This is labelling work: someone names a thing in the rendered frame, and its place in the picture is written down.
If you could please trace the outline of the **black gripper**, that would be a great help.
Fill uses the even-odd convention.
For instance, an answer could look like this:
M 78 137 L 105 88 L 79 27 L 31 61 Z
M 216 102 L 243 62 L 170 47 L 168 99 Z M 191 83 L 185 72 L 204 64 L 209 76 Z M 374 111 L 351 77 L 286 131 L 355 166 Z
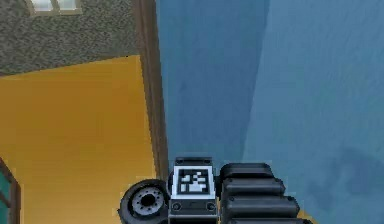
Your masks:
M 168 202 L 164 181 L 139 181 L 124 193 L 120 201 L 118 215 L 121 224 L 166 224 Z

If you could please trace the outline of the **brown framed teal door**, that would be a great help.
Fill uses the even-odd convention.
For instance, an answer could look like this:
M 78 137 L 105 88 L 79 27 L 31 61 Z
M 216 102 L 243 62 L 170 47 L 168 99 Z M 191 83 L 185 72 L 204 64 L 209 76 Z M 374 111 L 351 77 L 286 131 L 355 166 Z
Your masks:
M 0 157 L 0 224 L 21 224 L 21 188 Z

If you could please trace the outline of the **white framed window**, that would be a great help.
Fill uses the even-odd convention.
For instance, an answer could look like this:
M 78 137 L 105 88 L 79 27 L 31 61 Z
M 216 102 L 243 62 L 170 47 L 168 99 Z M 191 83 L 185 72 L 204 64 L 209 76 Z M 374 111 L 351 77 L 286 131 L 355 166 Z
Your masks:
M 81 0 L 25 0 L 32 16 L 66 16 L 82 13 Z

